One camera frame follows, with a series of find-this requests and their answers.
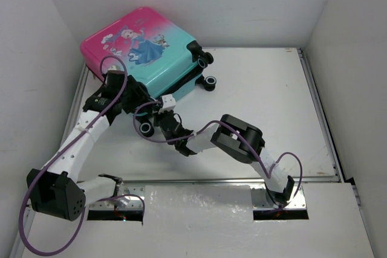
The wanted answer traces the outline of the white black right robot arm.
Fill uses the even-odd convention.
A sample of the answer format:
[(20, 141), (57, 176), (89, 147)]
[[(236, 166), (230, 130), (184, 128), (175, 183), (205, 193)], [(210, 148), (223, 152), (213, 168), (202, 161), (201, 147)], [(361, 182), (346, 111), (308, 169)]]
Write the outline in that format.
[(279, 166), (265, 148), (263, 133), (234, 116), (224, 114), (204, 129), (185, 129), (174, 111), (154, 114), (154, 126), (159, 127), (167, 141), (184, 156), (218, 148), (240, 163), (250, 165), (264, 179), (267, 196), (278, 207), (285, 207), (291, 198), (294, 179)]

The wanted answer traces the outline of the pink and teal kids suitcase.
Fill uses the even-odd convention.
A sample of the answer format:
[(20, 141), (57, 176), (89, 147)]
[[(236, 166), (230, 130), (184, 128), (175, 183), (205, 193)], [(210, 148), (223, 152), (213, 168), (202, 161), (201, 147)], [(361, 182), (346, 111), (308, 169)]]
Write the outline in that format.
[(196, 85), (213, 91), (216, 78), (203, 76), (213, 63), (197, 40), (149, 7), (140, 7), (86, 38), (80, 51), (89, 70), (103, 83), (86, 101), (84, 109), (101, 111), (122, 87), (124, 93), (107, 113), (130, 114), (143, 103), (171, 94), (179, 100)]

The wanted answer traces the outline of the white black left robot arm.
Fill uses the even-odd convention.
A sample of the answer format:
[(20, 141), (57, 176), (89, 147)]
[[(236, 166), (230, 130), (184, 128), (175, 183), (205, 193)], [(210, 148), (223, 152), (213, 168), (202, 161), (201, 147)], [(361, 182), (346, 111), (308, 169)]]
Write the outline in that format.
[(142, 91), (144, 87), (123, 71), (107, 72), (105, 84), (86, 100), (58, 153), (40, 170), (31, 169), (27, 175), (28, 200), (34, 211), (74, 221), (84, 207), (117, 197), (121, 178), (99, 174), (80, 182), (79, 174), (95, 143), (116, 116), (139, 105), (132, 102), (136, 89)]

